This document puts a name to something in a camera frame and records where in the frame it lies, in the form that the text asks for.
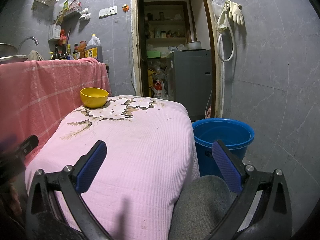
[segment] person's hand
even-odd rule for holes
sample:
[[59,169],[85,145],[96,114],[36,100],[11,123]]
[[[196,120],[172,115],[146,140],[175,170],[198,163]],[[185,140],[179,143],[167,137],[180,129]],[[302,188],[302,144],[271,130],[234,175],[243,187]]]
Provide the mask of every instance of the person's hand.
[[17,190],[14,188],[14,186],[12,184],[10,184],[10,196],[11,196],[11,200],[9,202],[9,206],[10,206],[12,212],[14,213],[15,216],[22,215],[22,209],[21,209],[21,206],[20,206],[18,192],[17,192]]

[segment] yellow bowl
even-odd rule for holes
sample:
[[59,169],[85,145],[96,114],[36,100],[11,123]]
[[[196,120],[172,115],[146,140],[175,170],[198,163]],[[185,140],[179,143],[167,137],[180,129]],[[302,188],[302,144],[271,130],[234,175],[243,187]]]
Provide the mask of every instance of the yellow bowl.
[[102,107],[108,99],[109,93],[101,88],[83,88],[80,91],[82,103],[88,108]]

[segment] faucet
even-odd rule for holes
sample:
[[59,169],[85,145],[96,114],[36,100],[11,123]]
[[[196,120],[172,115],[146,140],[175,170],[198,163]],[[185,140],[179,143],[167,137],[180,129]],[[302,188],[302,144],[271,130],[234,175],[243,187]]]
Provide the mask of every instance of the faucet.
[[21,46],[23,45],[23,43],[26,41],[26,40],[33,40],[36,44],[36,46],[39,45],[39,42],[38,40],[35,38],[35,37],[26,37],[25,39],[23,39],[19,45],[19,48],[18,48],[18,55],[20,55],[20,49],[21,49]]

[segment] light switch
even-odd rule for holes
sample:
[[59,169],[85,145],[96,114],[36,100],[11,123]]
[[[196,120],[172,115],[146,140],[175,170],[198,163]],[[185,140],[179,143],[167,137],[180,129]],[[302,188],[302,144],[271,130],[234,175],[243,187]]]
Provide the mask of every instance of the light switch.
[[109,8],[104,8],[99,11],[99,17],[104,17],[107,15],[113,15],[118,13],[118,6],[113,6]]
[[104,8],[99,11],[99,17],[104,17],[109,14],[109,8]]

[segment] gray tiled wall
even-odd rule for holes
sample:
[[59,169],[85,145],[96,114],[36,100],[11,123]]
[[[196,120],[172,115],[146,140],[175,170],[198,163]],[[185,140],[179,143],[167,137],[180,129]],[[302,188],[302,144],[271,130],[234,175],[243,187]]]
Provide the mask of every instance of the gray tiled wall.
[[284,171],[296,232],[320,197],[320,19],[308,0],[232,1],[245,26],[235,27],[224,116],[254,128],[246,157],[258,169]]
[[[37,50],[45,59],[53,51],[55,41],[48,42],[49,24],[61,10],[60,0],[54,6],[37,4],[37,10],[31,10],[34,0],[9,0],[0,14],[0,43],[9,43],[18,47],[21,40],[28,36],[38,39],[39,45],[26,41],[21,52],[29,54]],[[132,56],[131,47],[131,9],[127,15],[122,11],[123,4],[131,4],[131,0],[81,0],[82,7],[88,7],[90,21],[79,21],[77,17],[62,24],[68,32],[71,28],[69,43],[89,41],[91,34],[96,34],[103,46],[103,59],[109,63],[109,78],[113,95],[134,95],[131,83]],[[118,6],[118,14],[99,19],[99,10]]]
[[[90,21],[71,19],[66,21],[65,30],[71,28],[70,42],[89,41],[96,34],[103,46],[103,60],[109,64],[109,80],[112,95],[134,95],[131,83],[131,9],[126,13],[122,5],[131,4],[131,0],[81,0],[82,7],[88,7]],[[118,6],[118,14],[99,19],[99,10]]]
[[[49,52],[54,48],[54,41],[48,42],[49,24],[61,11],[60,0],[54,6],[46,6],[34,0],[9,0],[0,14],[0,43],[9,43],[18,48],[20,42],[34,36],[39,45],[28,40],[21,48],[21,53],[28,55],[31,50],[38,51],[44,59],[49,58]],[[31,10],[33,3],[36,10]]]

